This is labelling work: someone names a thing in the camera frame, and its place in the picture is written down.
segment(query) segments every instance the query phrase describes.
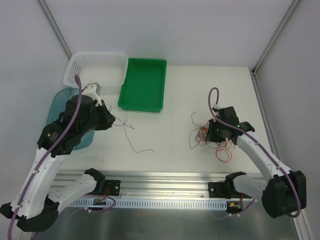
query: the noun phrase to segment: thin wire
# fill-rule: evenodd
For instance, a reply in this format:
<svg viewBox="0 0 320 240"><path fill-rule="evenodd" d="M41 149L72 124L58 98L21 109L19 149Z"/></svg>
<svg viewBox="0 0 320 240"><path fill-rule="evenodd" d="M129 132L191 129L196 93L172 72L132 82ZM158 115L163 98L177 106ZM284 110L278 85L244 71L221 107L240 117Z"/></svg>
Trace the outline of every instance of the thin wire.
<svg viewBox="0 0 320 240"><path fill-rule="evenodd" d="M75 78L75 81L76 81L76 84L78 85L79 87L79 94L78 94L78 101L76 103L76 107L75 107L75 110L74 110L74 113L73 113L73 116L72 118L70 119L70 122L68 123L68 125L66 126L66 128L63 130L63 132L61 133L61 135L58 137L58 139L52 144L52 146L46 151L46 153L43 155L43 157L40 159L40 161L38 162L38 164L35 166L34 168L34 173L31 174L30 178L28 179L27 183L25 184L22 192L21 192L21 195L20 195L20 198L17 202L17 205L18 206L21 206L22 202L24 201L24 197L27 193L27 190L29 188L29 186L31 185L33 179L35 178L40 166L42 165L42 163L45 161L45 159L49 156L49 154L52 152L53 149L55 149L55 147L61 142L61 140L65 137L65 135L67 134L67 132L69 131L69 129L71 128L72 124L74 123L77 115L78 115L78 112L79 112L79 108L80 108L80 105L81 105L81 100L82 100L82 92L81 92L81 89L82 89L82 85L81 85L81 80L80 80L80 77L79 75L75 75L74 76ZM14 227L14 221L16 220L16 216L18 215L18 211L19 211L19 207L17 207L14 212L13 212L13 215L12 215L12 218L11 218L11 221L10 221L10 224L9 224L9 228L8 228L8 233L7 233L7 238L8 240L12 240L12 229Z"/></svg>
<svg viewBox="0 0 320 240"><path fill-rule="evenodd" d="M233 125L230 125L222 120L220 120L216 114L214 113L213 109L212 109L212 105L211 105L211 93L213 92L213 90L216 90L217 91L217 96L219 96L219 89L217 87L213 87L210 89L209 91L209 94L208 94L208 106L209 106L209 109L210 109L210 112L212 114L212 116L214 117L214 119L229 127L229 128L232 128L232 129L235 129L241 133L243 133L244 135L246 135L248 138L250 138L257 146L259 146L259 148L265 153L265 155L270 159L270 161L282 172L282 174L285 176L285 178L287 179L287 181L289 182L289 185L292 189L292 192L293 192L293 195L294 195L294 198L295 198L295 201L296 201L296 206L297 206L297 211L296 211L296 214L295 215L292 215L292 214L287 214L289 217L291 218L297 218L299 217L300 213L301 213L301 203L300 203L300 200L299 200L299 196L298 196L298 193L296 191L296 188L294 186L294 183L292 182L291 178L289 177L289 175L286 173L286 171L279 165L279 163L274 160L274 158L270 155L270 153L265 149L265 147L258 142L258 140L256 140L253 136L251 136L249 133L247 133L246 131L236 127L236 126L233 126Z"/></svg>
<svg viewBox="0 0 320 240"><path fill-rule="evenodd" d="M101 195L94 195L94 194L86 194L85 196L87 196L87 197L95 197L95 198L101 197ZM113 207L117 204L116 200L115 200L113 197L105 196L105 198L112 200L112 201L113 201L113 204L112 204L111 206L104 207L102 210L92 210L92 209L91 209L90 212L91 212L91 213L95 213L95 214L97 214L97 213L103 213L103 212L106 212L106 211L108 211L109 209L113 208Z"/></svg>
<svg viewBox="0 0 320 240"><path fill-rule="evenodd" d="M153 149L145 149L145 150L141 150L141 151L136 151L135 148L134 148L134 146L132 145L130 139L129 139L129 136L128 136L128 133L127 133L127 130L126 130L126 127L130 128L130 129L135 129L135 128L131 125L131 123L130 123L130 125L127 125L127 122L128 122L127 119L124 119L124 120L122 121L120 118L118 118L118 117L116 117L116 116L114 116L114 117L115 117L117 120L119 120L119 121L121 122L121 124L118 125L118 124L114 124L114 123L113 123L113 125L114 125L114 126L117 126L117 127L123 127L124 133L125 133L125 136L126 136L126 139L128 140L128 142L129 142L129 144L130 144L130 147L132 148L132 150L133 150L136 154L140 154L140 153L148 152L148 151L151 151L151 152L155 153L155 151L154 151Z"/></svg>
<svg viewBox="0 0 320 240"><path fill-rule="evenodd" d="M190 133L190 137L189 137L189 145L190 145L190 149L194 149L196 146L205 146L207 145L209 148L211 149L215 149L215 156L223 163L228 163L231 161L232 159L232 152L230 151L230 148L236 148L235 145L233 144L233 142L231 140L227 140L223 143L217 143L217 142L209 142L207 141L207 135L208 135L208 131L209 131L209 122L207 122L205 125L201 126L197 123L195 123L194 121L194 114L196 113L196 111L194 113L191 114L191 121L194 125L197 126L196 129L192 130ZM191 143L191 138L192 138L192 134L197 131L197 134L195 136L195 141L197 142L194 146L192 146ZM220 156L219 156L219 152L225 152L227 155L227 159L223 160Z"/></svg>
<svg viewBox="0 0 320 240"><path fill-rule="evenodd" d="M104 188L104 194L103 194L103 196L107 196L108 192L109 192L109 187L106 186L106 187ZM101 201L103 201L103 200L105 200L105 199L106 199L105 197L102 197L102 198L99 198L98 201L101 202Z"/></svg>
<svg viewBox="0 0 320 240"><path fill-rule="evenodd" d="M229 217L233 217L233 216L240 216L240 214L242 215L242 213L244 213L245 211L247 211L249 208L251 208L251 206L255 203L255 199L252 199L252 202L250 202L250 204L248 205L248 206L246 206L241 212L239 212L238 214L228 214L228 215L226 215L226 216L223 216L223 217L221 217L221 218L218 218L218 217L216 217L215 215L213 215L213 213L212 212L210 212L210 214L211 214L211 216L214 218L214 219L216 219L216 220L218 220L218 221L221 221L221 220L224 220L224 219L227 219L227 218L229 218Z"/></svg>
<svg viewBox="0 0 320 240"><path fill-rule="evenodd" d="M244 196L245 195L243 193L241 193L240 201L238 201L237 204L241 204L241 206L243 205Z"/></svg>

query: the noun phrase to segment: white wall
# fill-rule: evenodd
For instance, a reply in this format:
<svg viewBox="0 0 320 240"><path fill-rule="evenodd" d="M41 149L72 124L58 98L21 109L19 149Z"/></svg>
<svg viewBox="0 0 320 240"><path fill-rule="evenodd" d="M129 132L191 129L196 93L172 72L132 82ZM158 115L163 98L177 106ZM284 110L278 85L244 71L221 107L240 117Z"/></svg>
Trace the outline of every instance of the white wall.
<svg viewBox="0 0 320 240"><path fill-rule="evenodd" d="M253 68L293 0L47 0L73 53Z"/></svg>
<svg viewBox="0 0 320 240"><path fill-rule="evenodd" d="M281 159L307 178L307 217L320 239L320 1L303 0L257 74Z"/></svg>
<svg viewBox="0 0 320 240"><path fill-rule="evenodd" d="M0 2L0 205L30 170L68 60L35 0ZM0 216L0 239L9 220Z"/></svg>

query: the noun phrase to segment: white plastic tray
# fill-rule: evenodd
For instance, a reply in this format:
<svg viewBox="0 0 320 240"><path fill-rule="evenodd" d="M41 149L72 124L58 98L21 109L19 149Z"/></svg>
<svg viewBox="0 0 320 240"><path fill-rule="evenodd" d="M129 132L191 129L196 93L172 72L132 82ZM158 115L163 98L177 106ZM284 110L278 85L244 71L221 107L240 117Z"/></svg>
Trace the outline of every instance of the white plastic tray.
<svg viewBox="0 0 320 240"><path fill-rule="evenodd" d="M75 75L78 74L83 87L98 83L101 95L118 95L125 82L127 67L128 56L124 53L78 52L69 61L63 83L77 88Z"/></svg>

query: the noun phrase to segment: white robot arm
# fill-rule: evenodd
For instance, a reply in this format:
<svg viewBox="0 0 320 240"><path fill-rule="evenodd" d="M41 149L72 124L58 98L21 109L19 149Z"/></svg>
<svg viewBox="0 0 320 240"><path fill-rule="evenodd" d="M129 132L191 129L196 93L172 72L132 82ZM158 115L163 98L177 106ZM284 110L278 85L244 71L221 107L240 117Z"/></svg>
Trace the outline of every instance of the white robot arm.
<svg viewBox="0 0 320 240"><path fill-rule="evenodd" d="M244 172L235 172L224 183L209 183L209 189L223 198L246 194L262 202L272 217L290 215L297 217L307 205L306 177L301 171L292 171L268 149L263 147L255 129L248 122L239 122L233 106L210 106L213 119L209 120L206 136L208 142L221 143L226 139L242 149L261 172L265 182L255 180Z"/></svg>
<svg viewBox="0 0 320 240"><path fill-rule="evenodd" d="M104 195L105 176L93 168L63 189L48 193L58 170L82 136L111 128L116 120L100 99L100 89L97 83L86 86L67 101L65 111L56 121L44 127L32 168L18 196L0 208L0 213L11 219L11 227L15 218L22 231L43 232L78 198L88 193Z"/></svg>

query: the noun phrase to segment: loose wire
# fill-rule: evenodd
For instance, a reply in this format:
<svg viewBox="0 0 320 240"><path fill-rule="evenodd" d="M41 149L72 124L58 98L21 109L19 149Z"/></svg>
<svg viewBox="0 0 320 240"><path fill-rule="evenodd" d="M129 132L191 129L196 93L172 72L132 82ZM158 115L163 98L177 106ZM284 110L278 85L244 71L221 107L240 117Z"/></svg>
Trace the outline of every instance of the loose wire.
<svg viewBox="0 0 320 240"><path fill-rule="evenodd" d="M229 163L232 159L232 152L230 151L231 148L236 148L234 143L231 140L226 140L225 142L209 142L207 141L207 135L209 131L209 122L207 122L205 125L201 126L194 121L194 113L191 114L191 121L194 125L197 126L196 129L192 130L189 137L189 145L190 149L194 149L196 146L205 146L207 145L211 149L215 149L215 156L218 160L220 160L223 163ZM195 136L195 141L197 142L194 146L192 146L191 139L193 133L197 131ZM227 159L222 159L221 153L224 152L227 155Z"/></svg>
<svg viewBox="0 0 320 240"><path fill-rule="evenodd" d="M108 192L109 192L109 187L106 186L106 187L104 188L104 194L103 194L103 196L107 196ZM101 202L101 201L103 201L103 200L105 200L105 199L106 199L105 197L103 197L103 198L101 198L101 199L99 198L98 201Z"/></svg>
<svg viewBox="0 0 320 240"><path fill-rule="evenodd" d="M241 212L239 212L239 213L235 213L235 214L229 213L228 215L223 216L223 217L221 217L221 218L216 217L215 215L213 215L212 212L210 212L210 214L211 214L211 216L212 216L214 219L216 219L216 220L218 220L218 221L221 221L221 220L227 219L227 218L229 218L229 217L233 217L233 216L238 216L238 217L240 217L240 214L243 214L245 211L247 211L249 208L251 208L252 205L255 203L255 201L256 201L255 199L252 199L252 202L250 202L249 205L246 206L246 207L245 207Z"/></svg>
<svg viewBox="0 0 320 240"><path fill-rule="evenodd" d="M140 150L140 151L135 150L134 146L132 145L132 143L131 143L131 141L130 141L130 139L129 139L129 136L128 136L126 127L127 127L127 128L130 128L130 129L133 129L133 130L134 130L135 128L131 125L131 123L130 123L130 125L127 124L127 122L128 122L127 119L124 119L124 120L122 121L120 118L118 118L118 117L116 117L116 116L114 116L114 117L115 117L118 121L120 121L121 124L114 124L114 123L113 123L112 125L117 126L117 127L123 127L124 133L125 133L125 136L126 136L126 139L128 140L128 142L129 142L129 144L130 144L130 147L132 148L132 150L133 150L136 154L140 154L140 153L148 152L148 151L152 151L153 153L155 153L155 151L154 151L153 149L145 149L145 150Z"/></svg>
<svg viewBox="0 0 320 240"><path fill-rule="evenodd" d="M244 197L245 195L243 193L241 193L241 198L240 198L240 201L237 202L237 204L241 204L241 206L243 206L243 203L244 203Z"/></svg>
<svg viewBox="0 0 320 240"><path fill-rule="evenodd" d="M101 197L100 195L91 195L91 194L87 194L87 195L85 195L85 196L88 196L88 197ZM105 195L105 198L104 198L104 199L110 199L110 200L112 200L112 202L113 202L112 205L111 205L111 206L108 206L108 207L104 207L102 210L92 210L92 209L90 209L90 210L89 210L89 213L103 213L103 212L106 212L106 211L110 210L111 208L113 208L113 207L117 204L116 200L115 200L114 198L110 197L110 196L106 196L106 195ZM55 222L56 222L56 223L64 222L64 221L70 219L70 218L71 218L74 214L76 214L77 212L79 212L79 211L81 211L81 210L87 210L87 209L88 209L88 207L81 207L81 208L75 210L75 211L74 211L73 213L71 213L69 216L67 216L67 217L65 217L65 218L63 218L63 219L61 219L61 220L57 220L57 221L55 221Z"/></svg>

